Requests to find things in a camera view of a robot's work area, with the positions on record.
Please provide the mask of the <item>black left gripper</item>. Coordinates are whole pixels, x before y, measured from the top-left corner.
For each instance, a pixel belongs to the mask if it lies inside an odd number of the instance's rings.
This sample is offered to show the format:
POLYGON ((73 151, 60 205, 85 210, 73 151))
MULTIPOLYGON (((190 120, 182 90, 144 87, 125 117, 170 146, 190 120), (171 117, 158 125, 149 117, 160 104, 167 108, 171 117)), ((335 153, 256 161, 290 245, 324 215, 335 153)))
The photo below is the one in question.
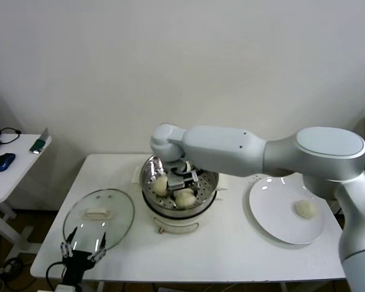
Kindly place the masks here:
POLYGON ((68 235, 61 245, 61 254, 66 271, 63 276, 64 283, 80 283, 85 271, 94 267, 94 262, 99 262, 106 254, 106 233, 102 239, 96 240, 95 252, 92 254, 86 251, 73 251, 71 243, 77 228, 68 235))

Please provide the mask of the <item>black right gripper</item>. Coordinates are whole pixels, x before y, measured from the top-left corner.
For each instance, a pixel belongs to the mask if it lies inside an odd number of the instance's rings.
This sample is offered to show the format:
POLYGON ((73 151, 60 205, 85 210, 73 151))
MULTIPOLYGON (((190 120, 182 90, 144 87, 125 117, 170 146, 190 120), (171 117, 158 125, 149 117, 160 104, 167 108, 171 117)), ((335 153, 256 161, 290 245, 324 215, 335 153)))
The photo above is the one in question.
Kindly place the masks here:
MULTIPOLYGON (((201 185, 199 182, 199 176, 201 175, 201 170, 193 170, 189 173, 183 174, 184 186, 193 187, 193 194, 198 198, 200 195, 201 185)), ((167 188, 167 195, 172 200, 175 201, 174 190, 170 187, 167 188)))

